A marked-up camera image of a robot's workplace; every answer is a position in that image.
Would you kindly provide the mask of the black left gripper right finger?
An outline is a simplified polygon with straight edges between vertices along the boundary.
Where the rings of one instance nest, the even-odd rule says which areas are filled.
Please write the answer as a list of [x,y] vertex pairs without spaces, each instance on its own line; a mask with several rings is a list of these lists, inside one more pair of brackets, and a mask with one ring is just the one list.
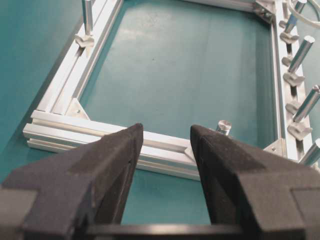
[[315,169],[200,125],[190,143],[213,224],[239,224],[248,240],[319,239]]

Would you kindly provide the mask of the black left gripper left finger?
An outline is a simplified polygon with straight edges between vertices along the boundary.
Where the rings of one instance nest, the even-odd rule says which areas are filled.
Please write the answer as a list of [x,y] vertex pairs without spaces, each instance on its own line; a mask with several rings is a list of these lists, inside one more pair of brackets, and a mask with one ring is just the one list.
[[120,223],[143,145],[134,124],[11,171],[0,186],[3,240],[70,240],[91,223]]

